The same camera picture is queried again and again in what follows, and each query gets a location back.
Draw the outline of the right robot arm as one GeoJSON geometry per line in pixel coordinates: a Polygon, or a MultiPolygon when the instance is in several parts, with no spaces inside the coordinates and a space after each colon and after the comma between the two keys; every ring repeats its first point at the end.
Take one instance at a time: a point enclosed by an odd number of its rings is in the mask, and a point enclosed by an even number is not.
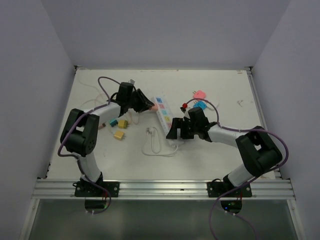
{"type": "Polygon", "coordinates": [[[183,118],[173,118],[166,138],[191,140],[195,135],[210,143],[221,143],[238,149],[242,164],[219,183],[227,196],[235,196],[243,184],[259,178],[283,159],[282,153],[263,127],[256,126],[249,130],[222,127],[217,121],[210,122],[200,107],[188,110],[183,118]]]}

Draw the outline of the beige brown USB charger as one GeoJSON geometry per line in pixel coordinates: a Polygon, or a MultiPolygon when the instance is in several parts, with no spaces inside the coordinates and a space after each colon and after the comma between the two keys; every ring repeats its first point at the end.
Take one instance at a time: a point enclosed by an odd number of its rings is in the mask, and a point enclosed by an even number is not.
{"type": "Polygon", "coordinates": [[[100,129],[103,129],[103,128],[105,128],[105,127],[106,127],[106,124],[103,123],[103,124],[101,124],[101,125],[98,127],[98,129],[100,130],[100,129]]]}

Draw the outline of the salmon pink USB charger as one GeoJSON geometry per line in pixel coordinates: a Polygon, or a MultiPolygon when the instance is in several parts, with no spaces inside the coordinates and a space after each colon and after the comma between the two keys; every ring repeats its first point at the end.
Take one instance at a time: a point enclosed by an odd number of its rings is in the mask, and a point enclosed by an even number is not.
{"type": "Polygon", "coordinates": [[[158,106],[155,104],[155,105],[153,105],[153,106],[151,106],[150,108],[149,108],[149,110],[150,111],[153,111],[153,112],[156,112],[156,111],[158,111],[158,106]]]}

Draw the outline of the yellow olive USB charger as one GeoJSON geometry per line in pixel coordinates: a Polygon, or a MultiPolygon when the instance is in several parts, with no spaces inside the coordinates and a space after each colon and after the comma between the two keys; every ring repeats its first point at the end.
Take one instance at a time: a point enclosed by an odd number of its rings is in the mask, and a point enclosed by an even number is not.
{"type": "Polygon", "coordinates": [[[114,134],[113,137],[118,140],[118,141],[122,141],[125,139],[126,135],[123,131],[121,130],[117,130],[114,134]]]}

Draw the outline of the blue plug adapter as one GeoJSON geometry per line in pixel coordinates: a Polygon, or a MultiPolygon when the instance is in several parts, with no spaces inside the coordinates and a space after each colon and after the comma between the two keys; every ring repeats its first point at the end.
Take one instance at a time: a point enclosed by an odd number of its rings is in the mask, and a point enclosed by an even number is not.
{"type": "Polygon", "coordinates": [[[194,108],[199,107],[199,108],[201,108],[202,110],[205,110],[208,106],[207,106],[207,104],[206,104],[204,101],[202,101],[202,100],[195,100],[193,107],[194,107],[194,108]]]}

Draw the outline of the white plug adapter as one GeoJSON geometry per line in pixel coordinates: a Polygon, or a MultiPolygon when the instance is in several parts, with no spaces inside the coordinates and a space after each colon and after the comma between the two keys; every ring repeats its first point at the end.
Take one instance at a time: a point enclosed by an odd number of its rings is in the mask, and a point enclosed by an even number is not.
{"type": "Polygon", "coordinates": [[[210,109],[213,109],[213,107],[218,108],[219,105],[220,105],[219,100],[215,99],[215,100],[210,101],[210,103],[207,104],[207,107],[210,109]]]}

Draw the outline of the teal USB charger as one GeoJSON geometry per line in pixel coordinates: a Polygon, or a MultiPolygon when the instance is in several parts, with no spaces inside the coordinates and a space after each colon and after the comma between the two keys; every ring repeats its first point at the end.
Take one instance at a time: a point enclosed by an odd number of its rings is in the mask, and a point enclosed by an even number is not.
{"type": "Polygon", "coordinates": [[[118,120],[117,119],[115,119],[115,118],[113,118],[113,119],[111,119],[110,121],[109,121],[109,125],[113,128],[113,127],[115,127],[116,125],[118,125],[118,120]]]}

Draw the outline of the pink plug adapter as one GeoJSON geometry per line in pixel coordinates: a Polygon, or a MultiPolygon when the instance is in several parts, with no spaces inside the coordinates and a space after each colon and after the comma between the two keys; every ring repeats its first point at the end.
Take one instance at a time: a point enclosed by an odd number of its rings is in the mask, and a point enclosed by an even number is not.
{"type": "Polygon", "coordinates": [[[207,96],[206,93],[202,90],[193,91],[192,93],[194,99],[205,99],[207,96]]]}

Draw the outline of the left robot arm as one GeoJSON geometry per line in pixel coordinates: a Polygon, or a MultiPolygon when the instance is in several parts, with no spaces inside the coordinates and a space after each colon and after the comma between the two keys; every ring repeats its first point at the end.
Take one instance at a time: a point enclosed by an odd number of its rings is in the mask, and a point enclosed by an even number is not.
{"type": "Polygon", "coordinates": [[[104,190],[104,184],[100,181],[102,172],[94,155],[99,127],[121,117],[129,109],[142,113],[154,106],[141,89],[136,89],[132,83],[122,82],[115,99],[107,96],[106,103],[102,105],[87,110],[73,108],[69,112],[57,154],[59,157],[75,158],[81,179],[88,182],[86,190],[92,196],[99,196],[104,190]]]}

